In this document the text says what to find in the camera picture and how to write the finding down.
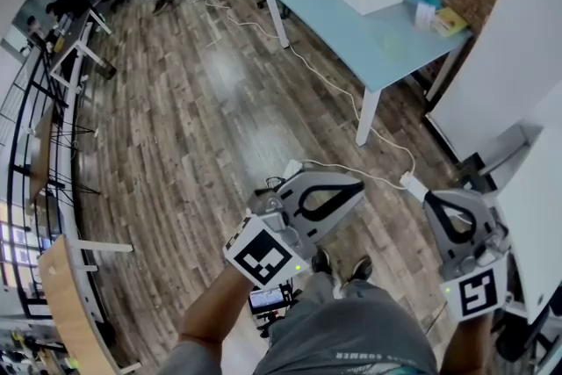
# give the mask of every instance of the gray shirt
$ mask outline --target gray shirt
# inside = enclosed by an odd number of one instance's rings
[[[299,302],[270,334],[255,375],[437,374],[419,324],[383,290],[375,299]],[[196,343],[179,343],[159,375],[220,375],[220,363]]]

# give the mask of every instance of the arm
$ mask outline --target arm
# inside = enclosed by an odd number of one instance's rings
[[[254,284],[227,266],[184,314],[180,342],[192,341],[220,360],[222,342],[234,327]]]
[[[480,375],[485,372],[492,318],[492,314],[484,314],[458,324],[445,351],[441,375]]]

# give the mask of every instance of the white cable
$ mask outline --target white cable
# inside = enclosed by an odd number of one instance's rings
[[[195,4],[196,2],[198,2],[198,1],[199,1],[199,0],[194,0],[193,2],[191,2],[191,3],[189,3],[189,4],[190,4],[190,5],[193,5],[193,4]],[[232,10],[232,8],[229,7],[229,6],[209,4],[209,0],[205,0],[205,5],[206,5],[206,6],[211,6],[211,7],[213,7],[213,8],[217,8],[217,9],[227,10],[227,19],[228,19],[230,22],[232,22],[233,24],[238,25],[239,27],[245,26],[245,25],[255,25],[255,26],[260,30],[260,32],[262,32],[265,36],[268,36],[268,37],[270,37],[270,38],[274,38],[274,39],[276,39],[276,40],[279,39],[279,37],[278,37],[277,35],[273,35],[273,34],[267,33],[267,32],[262,28],[261,25],[257,24],[257,22],[236,22],[236,20],[234,20],[234,19],[232,19],[232,18],[230,17],[230,11]],[[346,91],[346,90],[343,90],[343,89],[340,88],[339,86],[336,86],[335,84],[333,84],[332,82],[330,82],[323,74],[321,74],[318,70],[316,70],[315,68],[313,68],[313,67],[308,63],[308,61],[307,61],[302,55],[298,54],[298,53],[295,51],[295,49],[292,47],[291,43],[289,43],[289,48],[291,49],[292,53],[293,53],[296,57],[300,58],[300,59],[305,63],[306,68],[309,69],[309,70],[310,70],[311,72],[313,72],[314,74],[316,74],[319,78],[321,78],[321,79],[324,81],[324,83],[326,83],[327,85],[331,86],[331,87],[334,88],[335,90],[338,90],[338,91],[341,92],[342,94],[345,94],[346,96],[348,96],[348,97],[351,99],[351,105],[353,106],[353,112],[355,113],[355,117],[356,117],[357,120],[360,120],[359,111],[357,110],[357,107],[356,107],[356,104],[355,104],[355,99],[353,98],[353,95],[352,95],[350,92],[348,92],[348,91]],[[408,153],[408,155],[410,156],[410,159],[412,160],[412,169],[410,170],[409,173],[410,173],[411,175],[413,175],[414,172],[415,172],[415,158],[414,158],[414,155],[412,154],[412,152],[409,150],[409,148],[405,148],[405,147],[399,146],[398,144],[395,144],[394,142],[389,141],[387,138],[384,138],[383,136],[381,136],[381,135],[377,132],[377,130],[375,130],[372,126],[370,127],[370,129],[377,135],[377,137],[378,137],[380,140],[386,142],[386,144],[388,144],[388,145],[390,145],[390,146],[392,146],[392,147],[394,147],[394,148],[399,148],[400,150],[404,150],[405,152]],[[342,164],[325,164],[325,163],[323,163],[323,162],[317,162],[317,161],[315,161],[315,160],[302,160],[301,162],[310,162],[310,163],[312,163],[312,164],[317,164],[317,165],[319,165],[319,166],[324,166],[324,167],[337,167],[337,168],[341,168],[341,169],[347,169],[347,170],[350,170],[351,172],[356,172],[356,173],[358,173],[358,174],[361,174],[361,175],[363,175],[363,176],[365,176],[365,177],[368,177],[368,178],[371,178],[371,179],[373,179],[373,180],[379,180],[379,181],[381,181],[381,182],[384,182],[384,183],[386,183],[386,184],[392,186],[394,189],[398,189],[398,190],[401,190],[401,191],[405,191],[405,190],[406,190],[406,188],[405,188],[404,186],[398,186],[397,184],[394,184],[394,183],[392,183],[392,182],[386,180],[385,178],[382,178],[382,177],[375,177],[375,176],[372,176],[372,175],[370,175],[370,174],[368,174],[368,173],[366,173],[366,172],[363,172],[362,170],[359,170],[359,169],[352,169],[352,168],[349,168],[349,167],[347,167],[347,166],[343,166]]]

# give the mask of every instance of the light blue table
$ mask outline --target light blue table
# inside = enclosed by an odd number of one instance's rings
[[[280,0],[322,38],[365,86],[356,142],[367,141],[380,91],[444,54],[449,54],[427,98],[435,95],[466,40],[468,30],[450,38],[414,28],[415,7],[398,4],[361,16],[343,0]],[[289,46],[276,0],[267,0],[277,36]]]

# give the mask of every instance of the wooden floor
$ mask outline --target wooden floor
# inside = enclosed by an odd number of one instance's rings
[[[210,0],[273,33],[255,1]],[[109,17],[114,34],[100,33],[94,47],[118,74],[90,75],[78,120],[99,128],[97,139],[81,138],[78,154],[81,181],[102,192],[81,197],[84,234],[134,245],[132,254],[96,253],[96,281],[123,364],[138,359],[141,374],[155,373],[175,344],[182,313],[220,273],[221,247],[266,177],[303,158],[395,183],[410,169],[405,152],[373,133],[359,148],[348,99],[277,40],[237,27],[204,0],[191,3],[177,0],[154,18],[151,1],[131,0]],[[335,55],[297,19],[285,26],[295,49],[360,105],[361,83]],[[405,80],[383,91],[374,126],[412,150],[427,186],[452,186],[456,172],[420,126],[422,113],[419,87]],[[366,200],[325,244],[344,276],[369,254],[372,281],[427,328],[444,300],[421,206],[386,184],[366,185]],[[429,333],[439,358],[451,330],[445,311]],[[225,373],[250,374],[265,350],[244,311],[226,346]]]

